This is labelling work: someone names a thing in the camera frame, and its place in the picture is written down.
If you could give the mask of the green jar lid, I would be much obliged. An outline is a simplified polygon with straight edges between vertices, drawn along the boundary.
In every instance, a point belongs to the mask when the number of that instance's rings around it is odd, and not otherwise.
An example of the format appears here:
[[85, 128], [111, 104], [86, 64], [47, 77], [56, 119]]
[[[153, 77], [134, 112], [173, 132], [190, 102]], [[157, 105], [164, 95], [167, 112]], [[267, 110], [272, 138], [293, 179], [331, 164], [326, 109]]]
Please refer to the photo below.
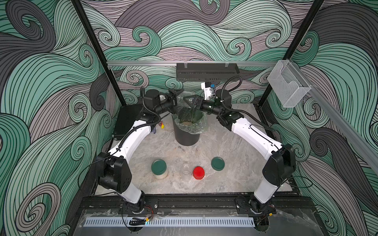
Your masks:
[[215, 171], [222, 171], [224, 168], [225, 168], [225, 162], [222, 158], [220, 157], [214, 157], [212, 160], [211, 160], [211, 167], [215, 170]]

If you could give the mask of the red jar lid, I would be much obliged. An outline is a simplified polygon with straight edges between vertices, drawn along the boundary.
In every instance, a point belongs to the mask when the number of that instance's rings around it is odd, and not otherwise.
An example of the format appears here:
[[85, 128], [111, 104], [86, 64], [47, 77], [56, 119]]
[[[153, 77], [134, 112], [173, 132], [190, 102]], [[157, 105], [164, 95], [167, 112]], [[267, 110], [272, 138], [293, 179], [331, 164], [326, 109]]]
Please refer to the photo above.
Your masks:
[[193, 177], [196, 180], [201, 180], [205, 177], [205, 171], [202, 167], [197, 166], [193, 169]]

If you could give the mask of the green-lidded oatmeal jar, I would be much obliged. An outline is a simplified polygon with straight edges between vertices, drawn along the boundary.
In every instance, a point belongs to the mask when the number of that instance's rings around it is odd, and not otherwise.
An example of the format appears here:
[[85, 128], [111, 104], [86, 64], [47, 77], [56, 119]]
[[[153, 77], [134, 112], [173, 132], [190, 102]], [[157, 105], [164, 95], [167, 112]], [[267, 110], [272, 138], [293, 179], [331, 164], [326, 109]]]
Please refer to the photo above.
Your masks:
[[151, 165], [151, 171], [156, 179], [165, 179], [168, 175], [166, 162], [162, 159], [155, 160]]
[[183, 91], [177, 96], [177, 107], [175, 113], [193, 113], [195, 111], [193, 100], [196, 94], [188, 91]]

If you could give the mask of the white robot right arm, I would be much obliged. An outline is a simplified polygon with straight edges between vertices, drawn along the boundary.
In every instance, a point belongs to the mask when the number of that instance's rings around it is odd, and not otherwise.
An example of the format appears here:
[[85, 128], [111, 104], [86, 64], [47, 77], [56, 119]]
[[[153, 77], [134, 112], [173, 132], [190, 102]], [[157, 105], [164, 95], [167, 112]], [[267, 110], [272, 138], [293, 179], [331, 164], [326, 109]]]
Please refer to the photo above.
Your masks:
[[215, 103], [198, 95], [184, 96], [181, 100], [189, 108], [216, 115], [223, 127], [239, 135], [264, 157], [263, 179], [254, 192], [253, 201], [256, 207], [267, 204], [296, 169], [294, 147], [267, 136], [243, 116], [245, 111], [226, 106], [224, 100]]

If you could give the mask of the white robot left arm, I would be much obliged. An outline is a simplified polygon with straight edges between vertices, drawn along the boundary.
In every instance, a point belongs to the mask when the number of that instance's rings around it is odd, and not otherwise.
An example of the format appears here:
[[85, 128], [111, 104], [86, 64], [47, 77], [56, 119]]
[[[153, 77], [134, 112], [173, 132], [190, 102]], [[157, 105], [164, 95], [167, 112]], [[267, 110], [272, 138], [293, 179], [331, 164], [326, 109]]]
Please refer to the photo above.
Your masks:
[[155, 126], [161, 114], [173, 112], [183, 89], [169, 89], [168, 93], [156, 89], [140, 90], [140, 103], [121, 107], [116, 120], [117, 145], [100, 153], [95, 161], [96, 183], [108, 189], [130, 204], [143, 204], [144, 194], [132, 183], [129, 162], [135, 150]]

